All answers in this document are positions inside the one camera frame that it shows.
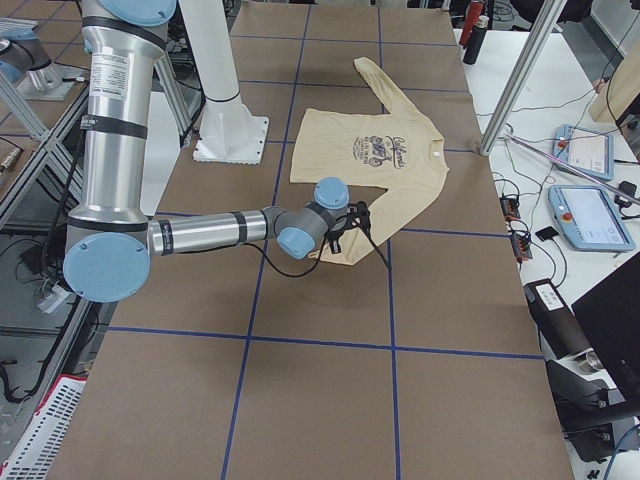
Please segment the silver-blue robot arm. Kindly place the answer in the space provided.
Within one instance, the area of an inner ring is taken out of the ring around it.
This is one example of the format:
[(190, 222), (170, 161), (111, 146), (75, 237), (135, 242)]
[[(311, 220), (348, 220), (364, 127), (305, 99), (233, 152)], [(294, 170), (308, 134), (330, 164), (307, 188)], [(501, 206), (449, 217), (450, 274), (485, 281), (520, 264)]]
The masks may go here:
[(82, 33), (91, 55), (83, 188), (67, 221), (63, 274), (79, 296), (123, 300), (145, 283), (153, 256), (204, 253), (275, 239), (301, 259), (336, 247), (354, 227), (347, 185), (327, 177), (292, 212), (260, 210), (150, 220), (141, 195), (152, 76), (166, 51), (168, 23), (180, 13), (204, 95), (195, 157), (256, 164), (269, 121), (244, 105), (219, 1), (87, 1)]

